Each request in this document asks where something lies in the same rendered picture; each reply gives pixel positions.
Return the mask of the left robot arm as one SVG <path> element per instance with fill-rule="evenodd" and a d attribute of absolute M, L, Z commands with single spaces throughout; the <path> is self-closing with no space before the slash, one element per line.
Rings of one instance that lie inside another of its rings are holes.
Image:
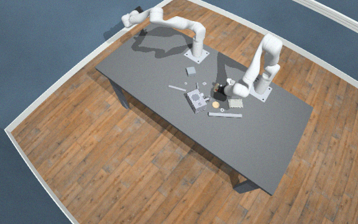
<path fill-rule="evenodd" d="M 282 49 L 282 41 L 272 34 L 265 34 L 262 40 L 260 41 L 259 46 L 254 54 L 254 57 L 246 70 L 245 74 L 242 77 L 242 81 L 246 83 L 246 85 L 241 85 L 239 83 L 235 83 L 228 87 L 227 92 L 229 95 L 234 94 L 232 96 L 240 96 L 247 97 L 250 93 L 251 86 L 254 80 L 257 78 L 260 71 L 260 56 L 262 51 L 266 51 L 264 55 L 264 70 L 261 77 L 259 78 L 254 90 L 258 94 L 264 94 L 274 76 L 280 69 L 278 63 L 280 51 Z M 231 93 L 230 93 L 231 92 Z"/>

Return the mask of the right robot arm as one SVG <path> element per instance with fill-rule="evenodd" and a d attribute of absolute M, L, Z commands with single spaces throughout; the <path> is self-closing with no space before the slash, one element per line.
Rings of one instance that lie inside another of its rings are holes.
<path fill-rule="evenodd" d="M 175 29 L 190 29 L 196 35 L 193 36 L 193 50 L 192 56 L 200 57 L 203 53 L 203 40 L 205 37 L 206 29 L 200 22 L 190 21 L 179 16 L 175 16 L 169 20 L 163 20 L 163 9 L 160 7 L 150 8 L 140 14 L 135 14 L 134 12 L 122 16 L 121 20 L 125 28 L 130 28 L 135 24 L 140 24 L 149 18 L 150 23 L 169 26 Z"/>

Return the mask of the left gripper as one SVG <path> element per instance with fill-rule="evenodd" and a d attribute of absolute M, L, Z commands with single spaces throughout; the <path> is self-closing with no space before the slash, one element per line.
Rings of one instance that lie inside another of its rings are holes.
<path fill-rule="evenodd" d="M 230 96 L 227 92 L 227 89 L 229 86 L 234 85 L 235 83 L 238 83 L 237 81 L 231 80 L 230 78 L 226 79 L 228 85 L 218 85 L 218 92 L 222 93 L 224 96 Z"/>

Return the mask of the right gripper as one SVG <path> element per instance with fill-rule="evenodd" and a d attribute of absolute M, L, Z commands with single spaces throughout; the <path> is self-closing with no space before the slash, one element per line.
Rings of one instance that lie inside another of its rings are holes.
<path fill-rule="evenodd" d="M 134 12 L 135 14 L 140 14 L 141 12 L 143 12 L 143 10 L 140 6 L 138 6 L 137 9 L 134 9 L 132 12 Z"/>

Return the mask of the long grey metal bar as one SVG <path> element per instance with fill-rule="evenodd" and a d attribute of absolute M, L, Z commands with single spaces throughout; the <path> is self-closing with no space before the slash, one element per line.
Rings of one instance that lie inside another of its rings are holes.
<path fill-rule="evenodd" d="M 241 117 L 242 117 L 242 114 L 209 112 L 209 113 L 208 113 L 208 116 L 220 116 L 220 117 L 241 118 Z"/>

